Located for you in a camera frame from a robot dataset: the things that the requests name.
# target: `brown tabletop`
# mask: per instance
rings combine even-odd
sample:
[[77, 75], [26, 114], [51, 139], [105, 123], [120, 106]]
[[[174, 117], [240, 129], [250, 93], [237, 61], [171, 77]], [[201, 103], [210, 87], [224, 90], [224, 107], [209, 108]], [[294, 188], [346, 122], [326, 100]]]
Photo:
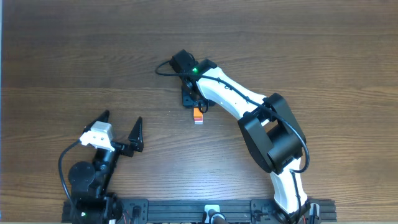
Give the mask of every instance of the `brown tabletop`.
[[[336, 200], [339, 221], [398, 220], [396, 1], [9, 0], [2, 38], [3, 221], [60, 221], [58, 157], [105, 109], [120, 141], [144, 118], [120, 197], [272, 198], [236, 119], [214, 106], [194, 125], [180, 80], [154, 73], [181, 49], [287, 99], [311, 153], [304, 190]], [[94, 153], [72, 149], [64, 173]]]

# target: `wooden surface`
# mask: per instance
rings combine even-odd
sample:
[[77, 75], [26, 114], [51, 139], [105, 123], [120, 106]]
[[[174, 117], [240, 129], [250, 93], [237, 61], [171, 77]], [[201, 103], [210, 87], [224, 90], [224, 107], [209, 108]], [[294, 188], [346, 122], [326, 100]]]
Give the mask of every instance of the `wooden surface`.
[[[60, 153], [103, 110], [118, 139], [144, 117], [143, 153], [110, 189], [150, 200], [272, 198], [236, 120], [193, 125], [180, 80], [155, 67], [181, 49], [289, 102], [311, 153], [306, 193], [339, 221], [398, 220], [398, 2], [5, 0], [3, 221], [59, 222]], [[95, 150], [67, 154], [64, 172]]]

